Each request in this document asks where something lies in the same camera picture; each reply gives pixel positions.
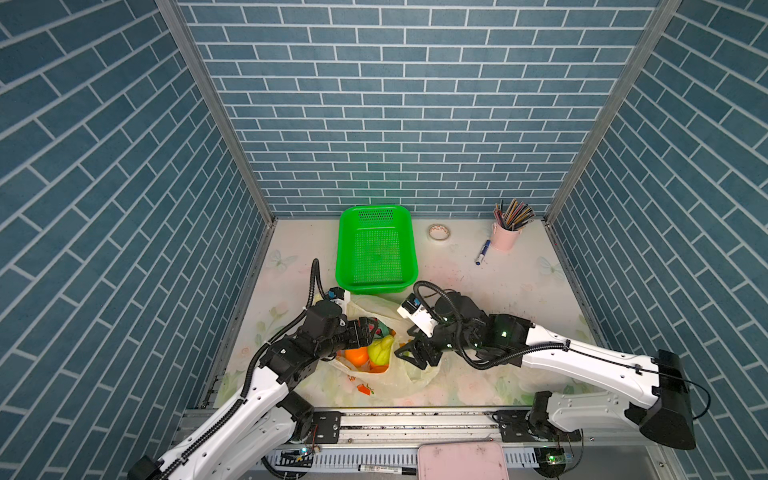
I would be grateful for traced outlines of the yellow green pear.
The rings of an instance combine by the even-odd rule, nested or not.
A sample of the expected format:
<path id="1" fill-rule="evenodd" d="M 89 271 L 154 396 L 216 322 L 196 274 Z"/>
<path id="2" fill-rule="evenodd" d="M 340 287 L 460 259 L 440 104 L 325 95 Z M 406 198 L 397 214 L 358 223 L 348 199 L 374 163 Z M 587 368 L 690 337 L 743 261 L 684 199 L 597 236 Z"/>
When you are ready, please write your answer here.
<path id="1" fill-rule="evenodd" d="M 374 340 L 367 348 L 371 367 L 388 367 L 395 338 L 392 335 Z"/>

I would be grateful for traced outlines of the yellowish plastic bag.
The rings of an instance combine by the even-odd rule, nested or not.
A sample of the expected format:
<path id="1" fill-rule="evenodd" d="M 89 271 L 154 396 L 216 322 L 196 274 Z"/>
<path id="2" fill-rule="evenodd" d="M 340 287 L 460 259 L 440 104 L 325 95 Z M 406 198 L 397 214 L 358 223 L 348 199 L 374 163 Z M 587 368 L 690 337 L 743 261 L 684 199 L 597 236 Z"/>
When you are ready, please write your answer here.
<path id="1" fill-rule="evenodd" d="M 421 370 L 396 356 L 412 336 L 413 322 L 398 314 L 399 305 L 370 295 L 354 295 L 347 305 L 349 319 L 369 318 L 378 322 L 371 345 L 340 350 L 330 366 L 350 386 L 352 398 L 376 406 L 428 406 L 429 386 L 438 367 Z"/>

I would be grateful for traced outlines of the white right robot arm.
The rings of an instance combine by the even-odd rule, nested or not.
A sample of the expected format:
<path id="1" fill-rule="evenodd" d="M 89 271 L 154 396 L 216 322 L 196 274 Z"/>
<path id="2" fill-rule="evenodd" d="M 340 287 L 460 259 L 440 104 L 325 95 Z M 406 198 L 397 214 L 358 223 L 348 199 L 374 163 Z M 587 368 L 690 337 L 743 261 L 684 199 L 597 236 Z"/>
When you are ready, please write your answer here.
<path id="1" fill-rule="evenodd" d="M 438 366 L 452 351 L 478 371 L 512 365 L 596 387 L 592 394 L 536 393 L 528 422 L 540 436 L 592 426 L 630 427 L 662 446 L 696 447 L 699 417 L 690 391 L 697 384 L 673 352 L 646 356 L 590 345 L 519 316 L 487 314 L 470 297 L 428 281 L 414 284 L 398 313 L 413 325 L 410 341 L 395 355 L 420 370 Z"/>

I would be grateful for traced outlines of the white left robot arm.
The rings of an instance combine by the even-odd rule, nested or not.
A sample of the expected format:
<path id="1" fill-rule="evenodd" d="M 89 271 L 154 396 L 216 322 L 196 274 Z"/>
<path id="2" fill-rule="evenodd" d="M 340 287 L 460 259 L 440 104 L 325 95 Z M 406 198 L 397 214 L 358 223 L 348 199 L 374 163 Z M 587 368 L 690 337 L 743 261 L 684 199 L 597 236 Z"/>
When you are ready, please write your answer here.
<path id="1" fill-rule="evenodd" d="M 241 390 L 159 459 L 145 455 L 136 461 L 128 478 L 237 479 L 257 462 L 278 479 L 303 478 L 276 469 L 267 458 L 286 442 L 312 436 L 314 408 L 296 387 L 332 355 L 371 345 L 379 329 L 376 318 L 347 316 L 344 293 L 323 288 L 314 260 L 304 308 L 253 355 Z"/>

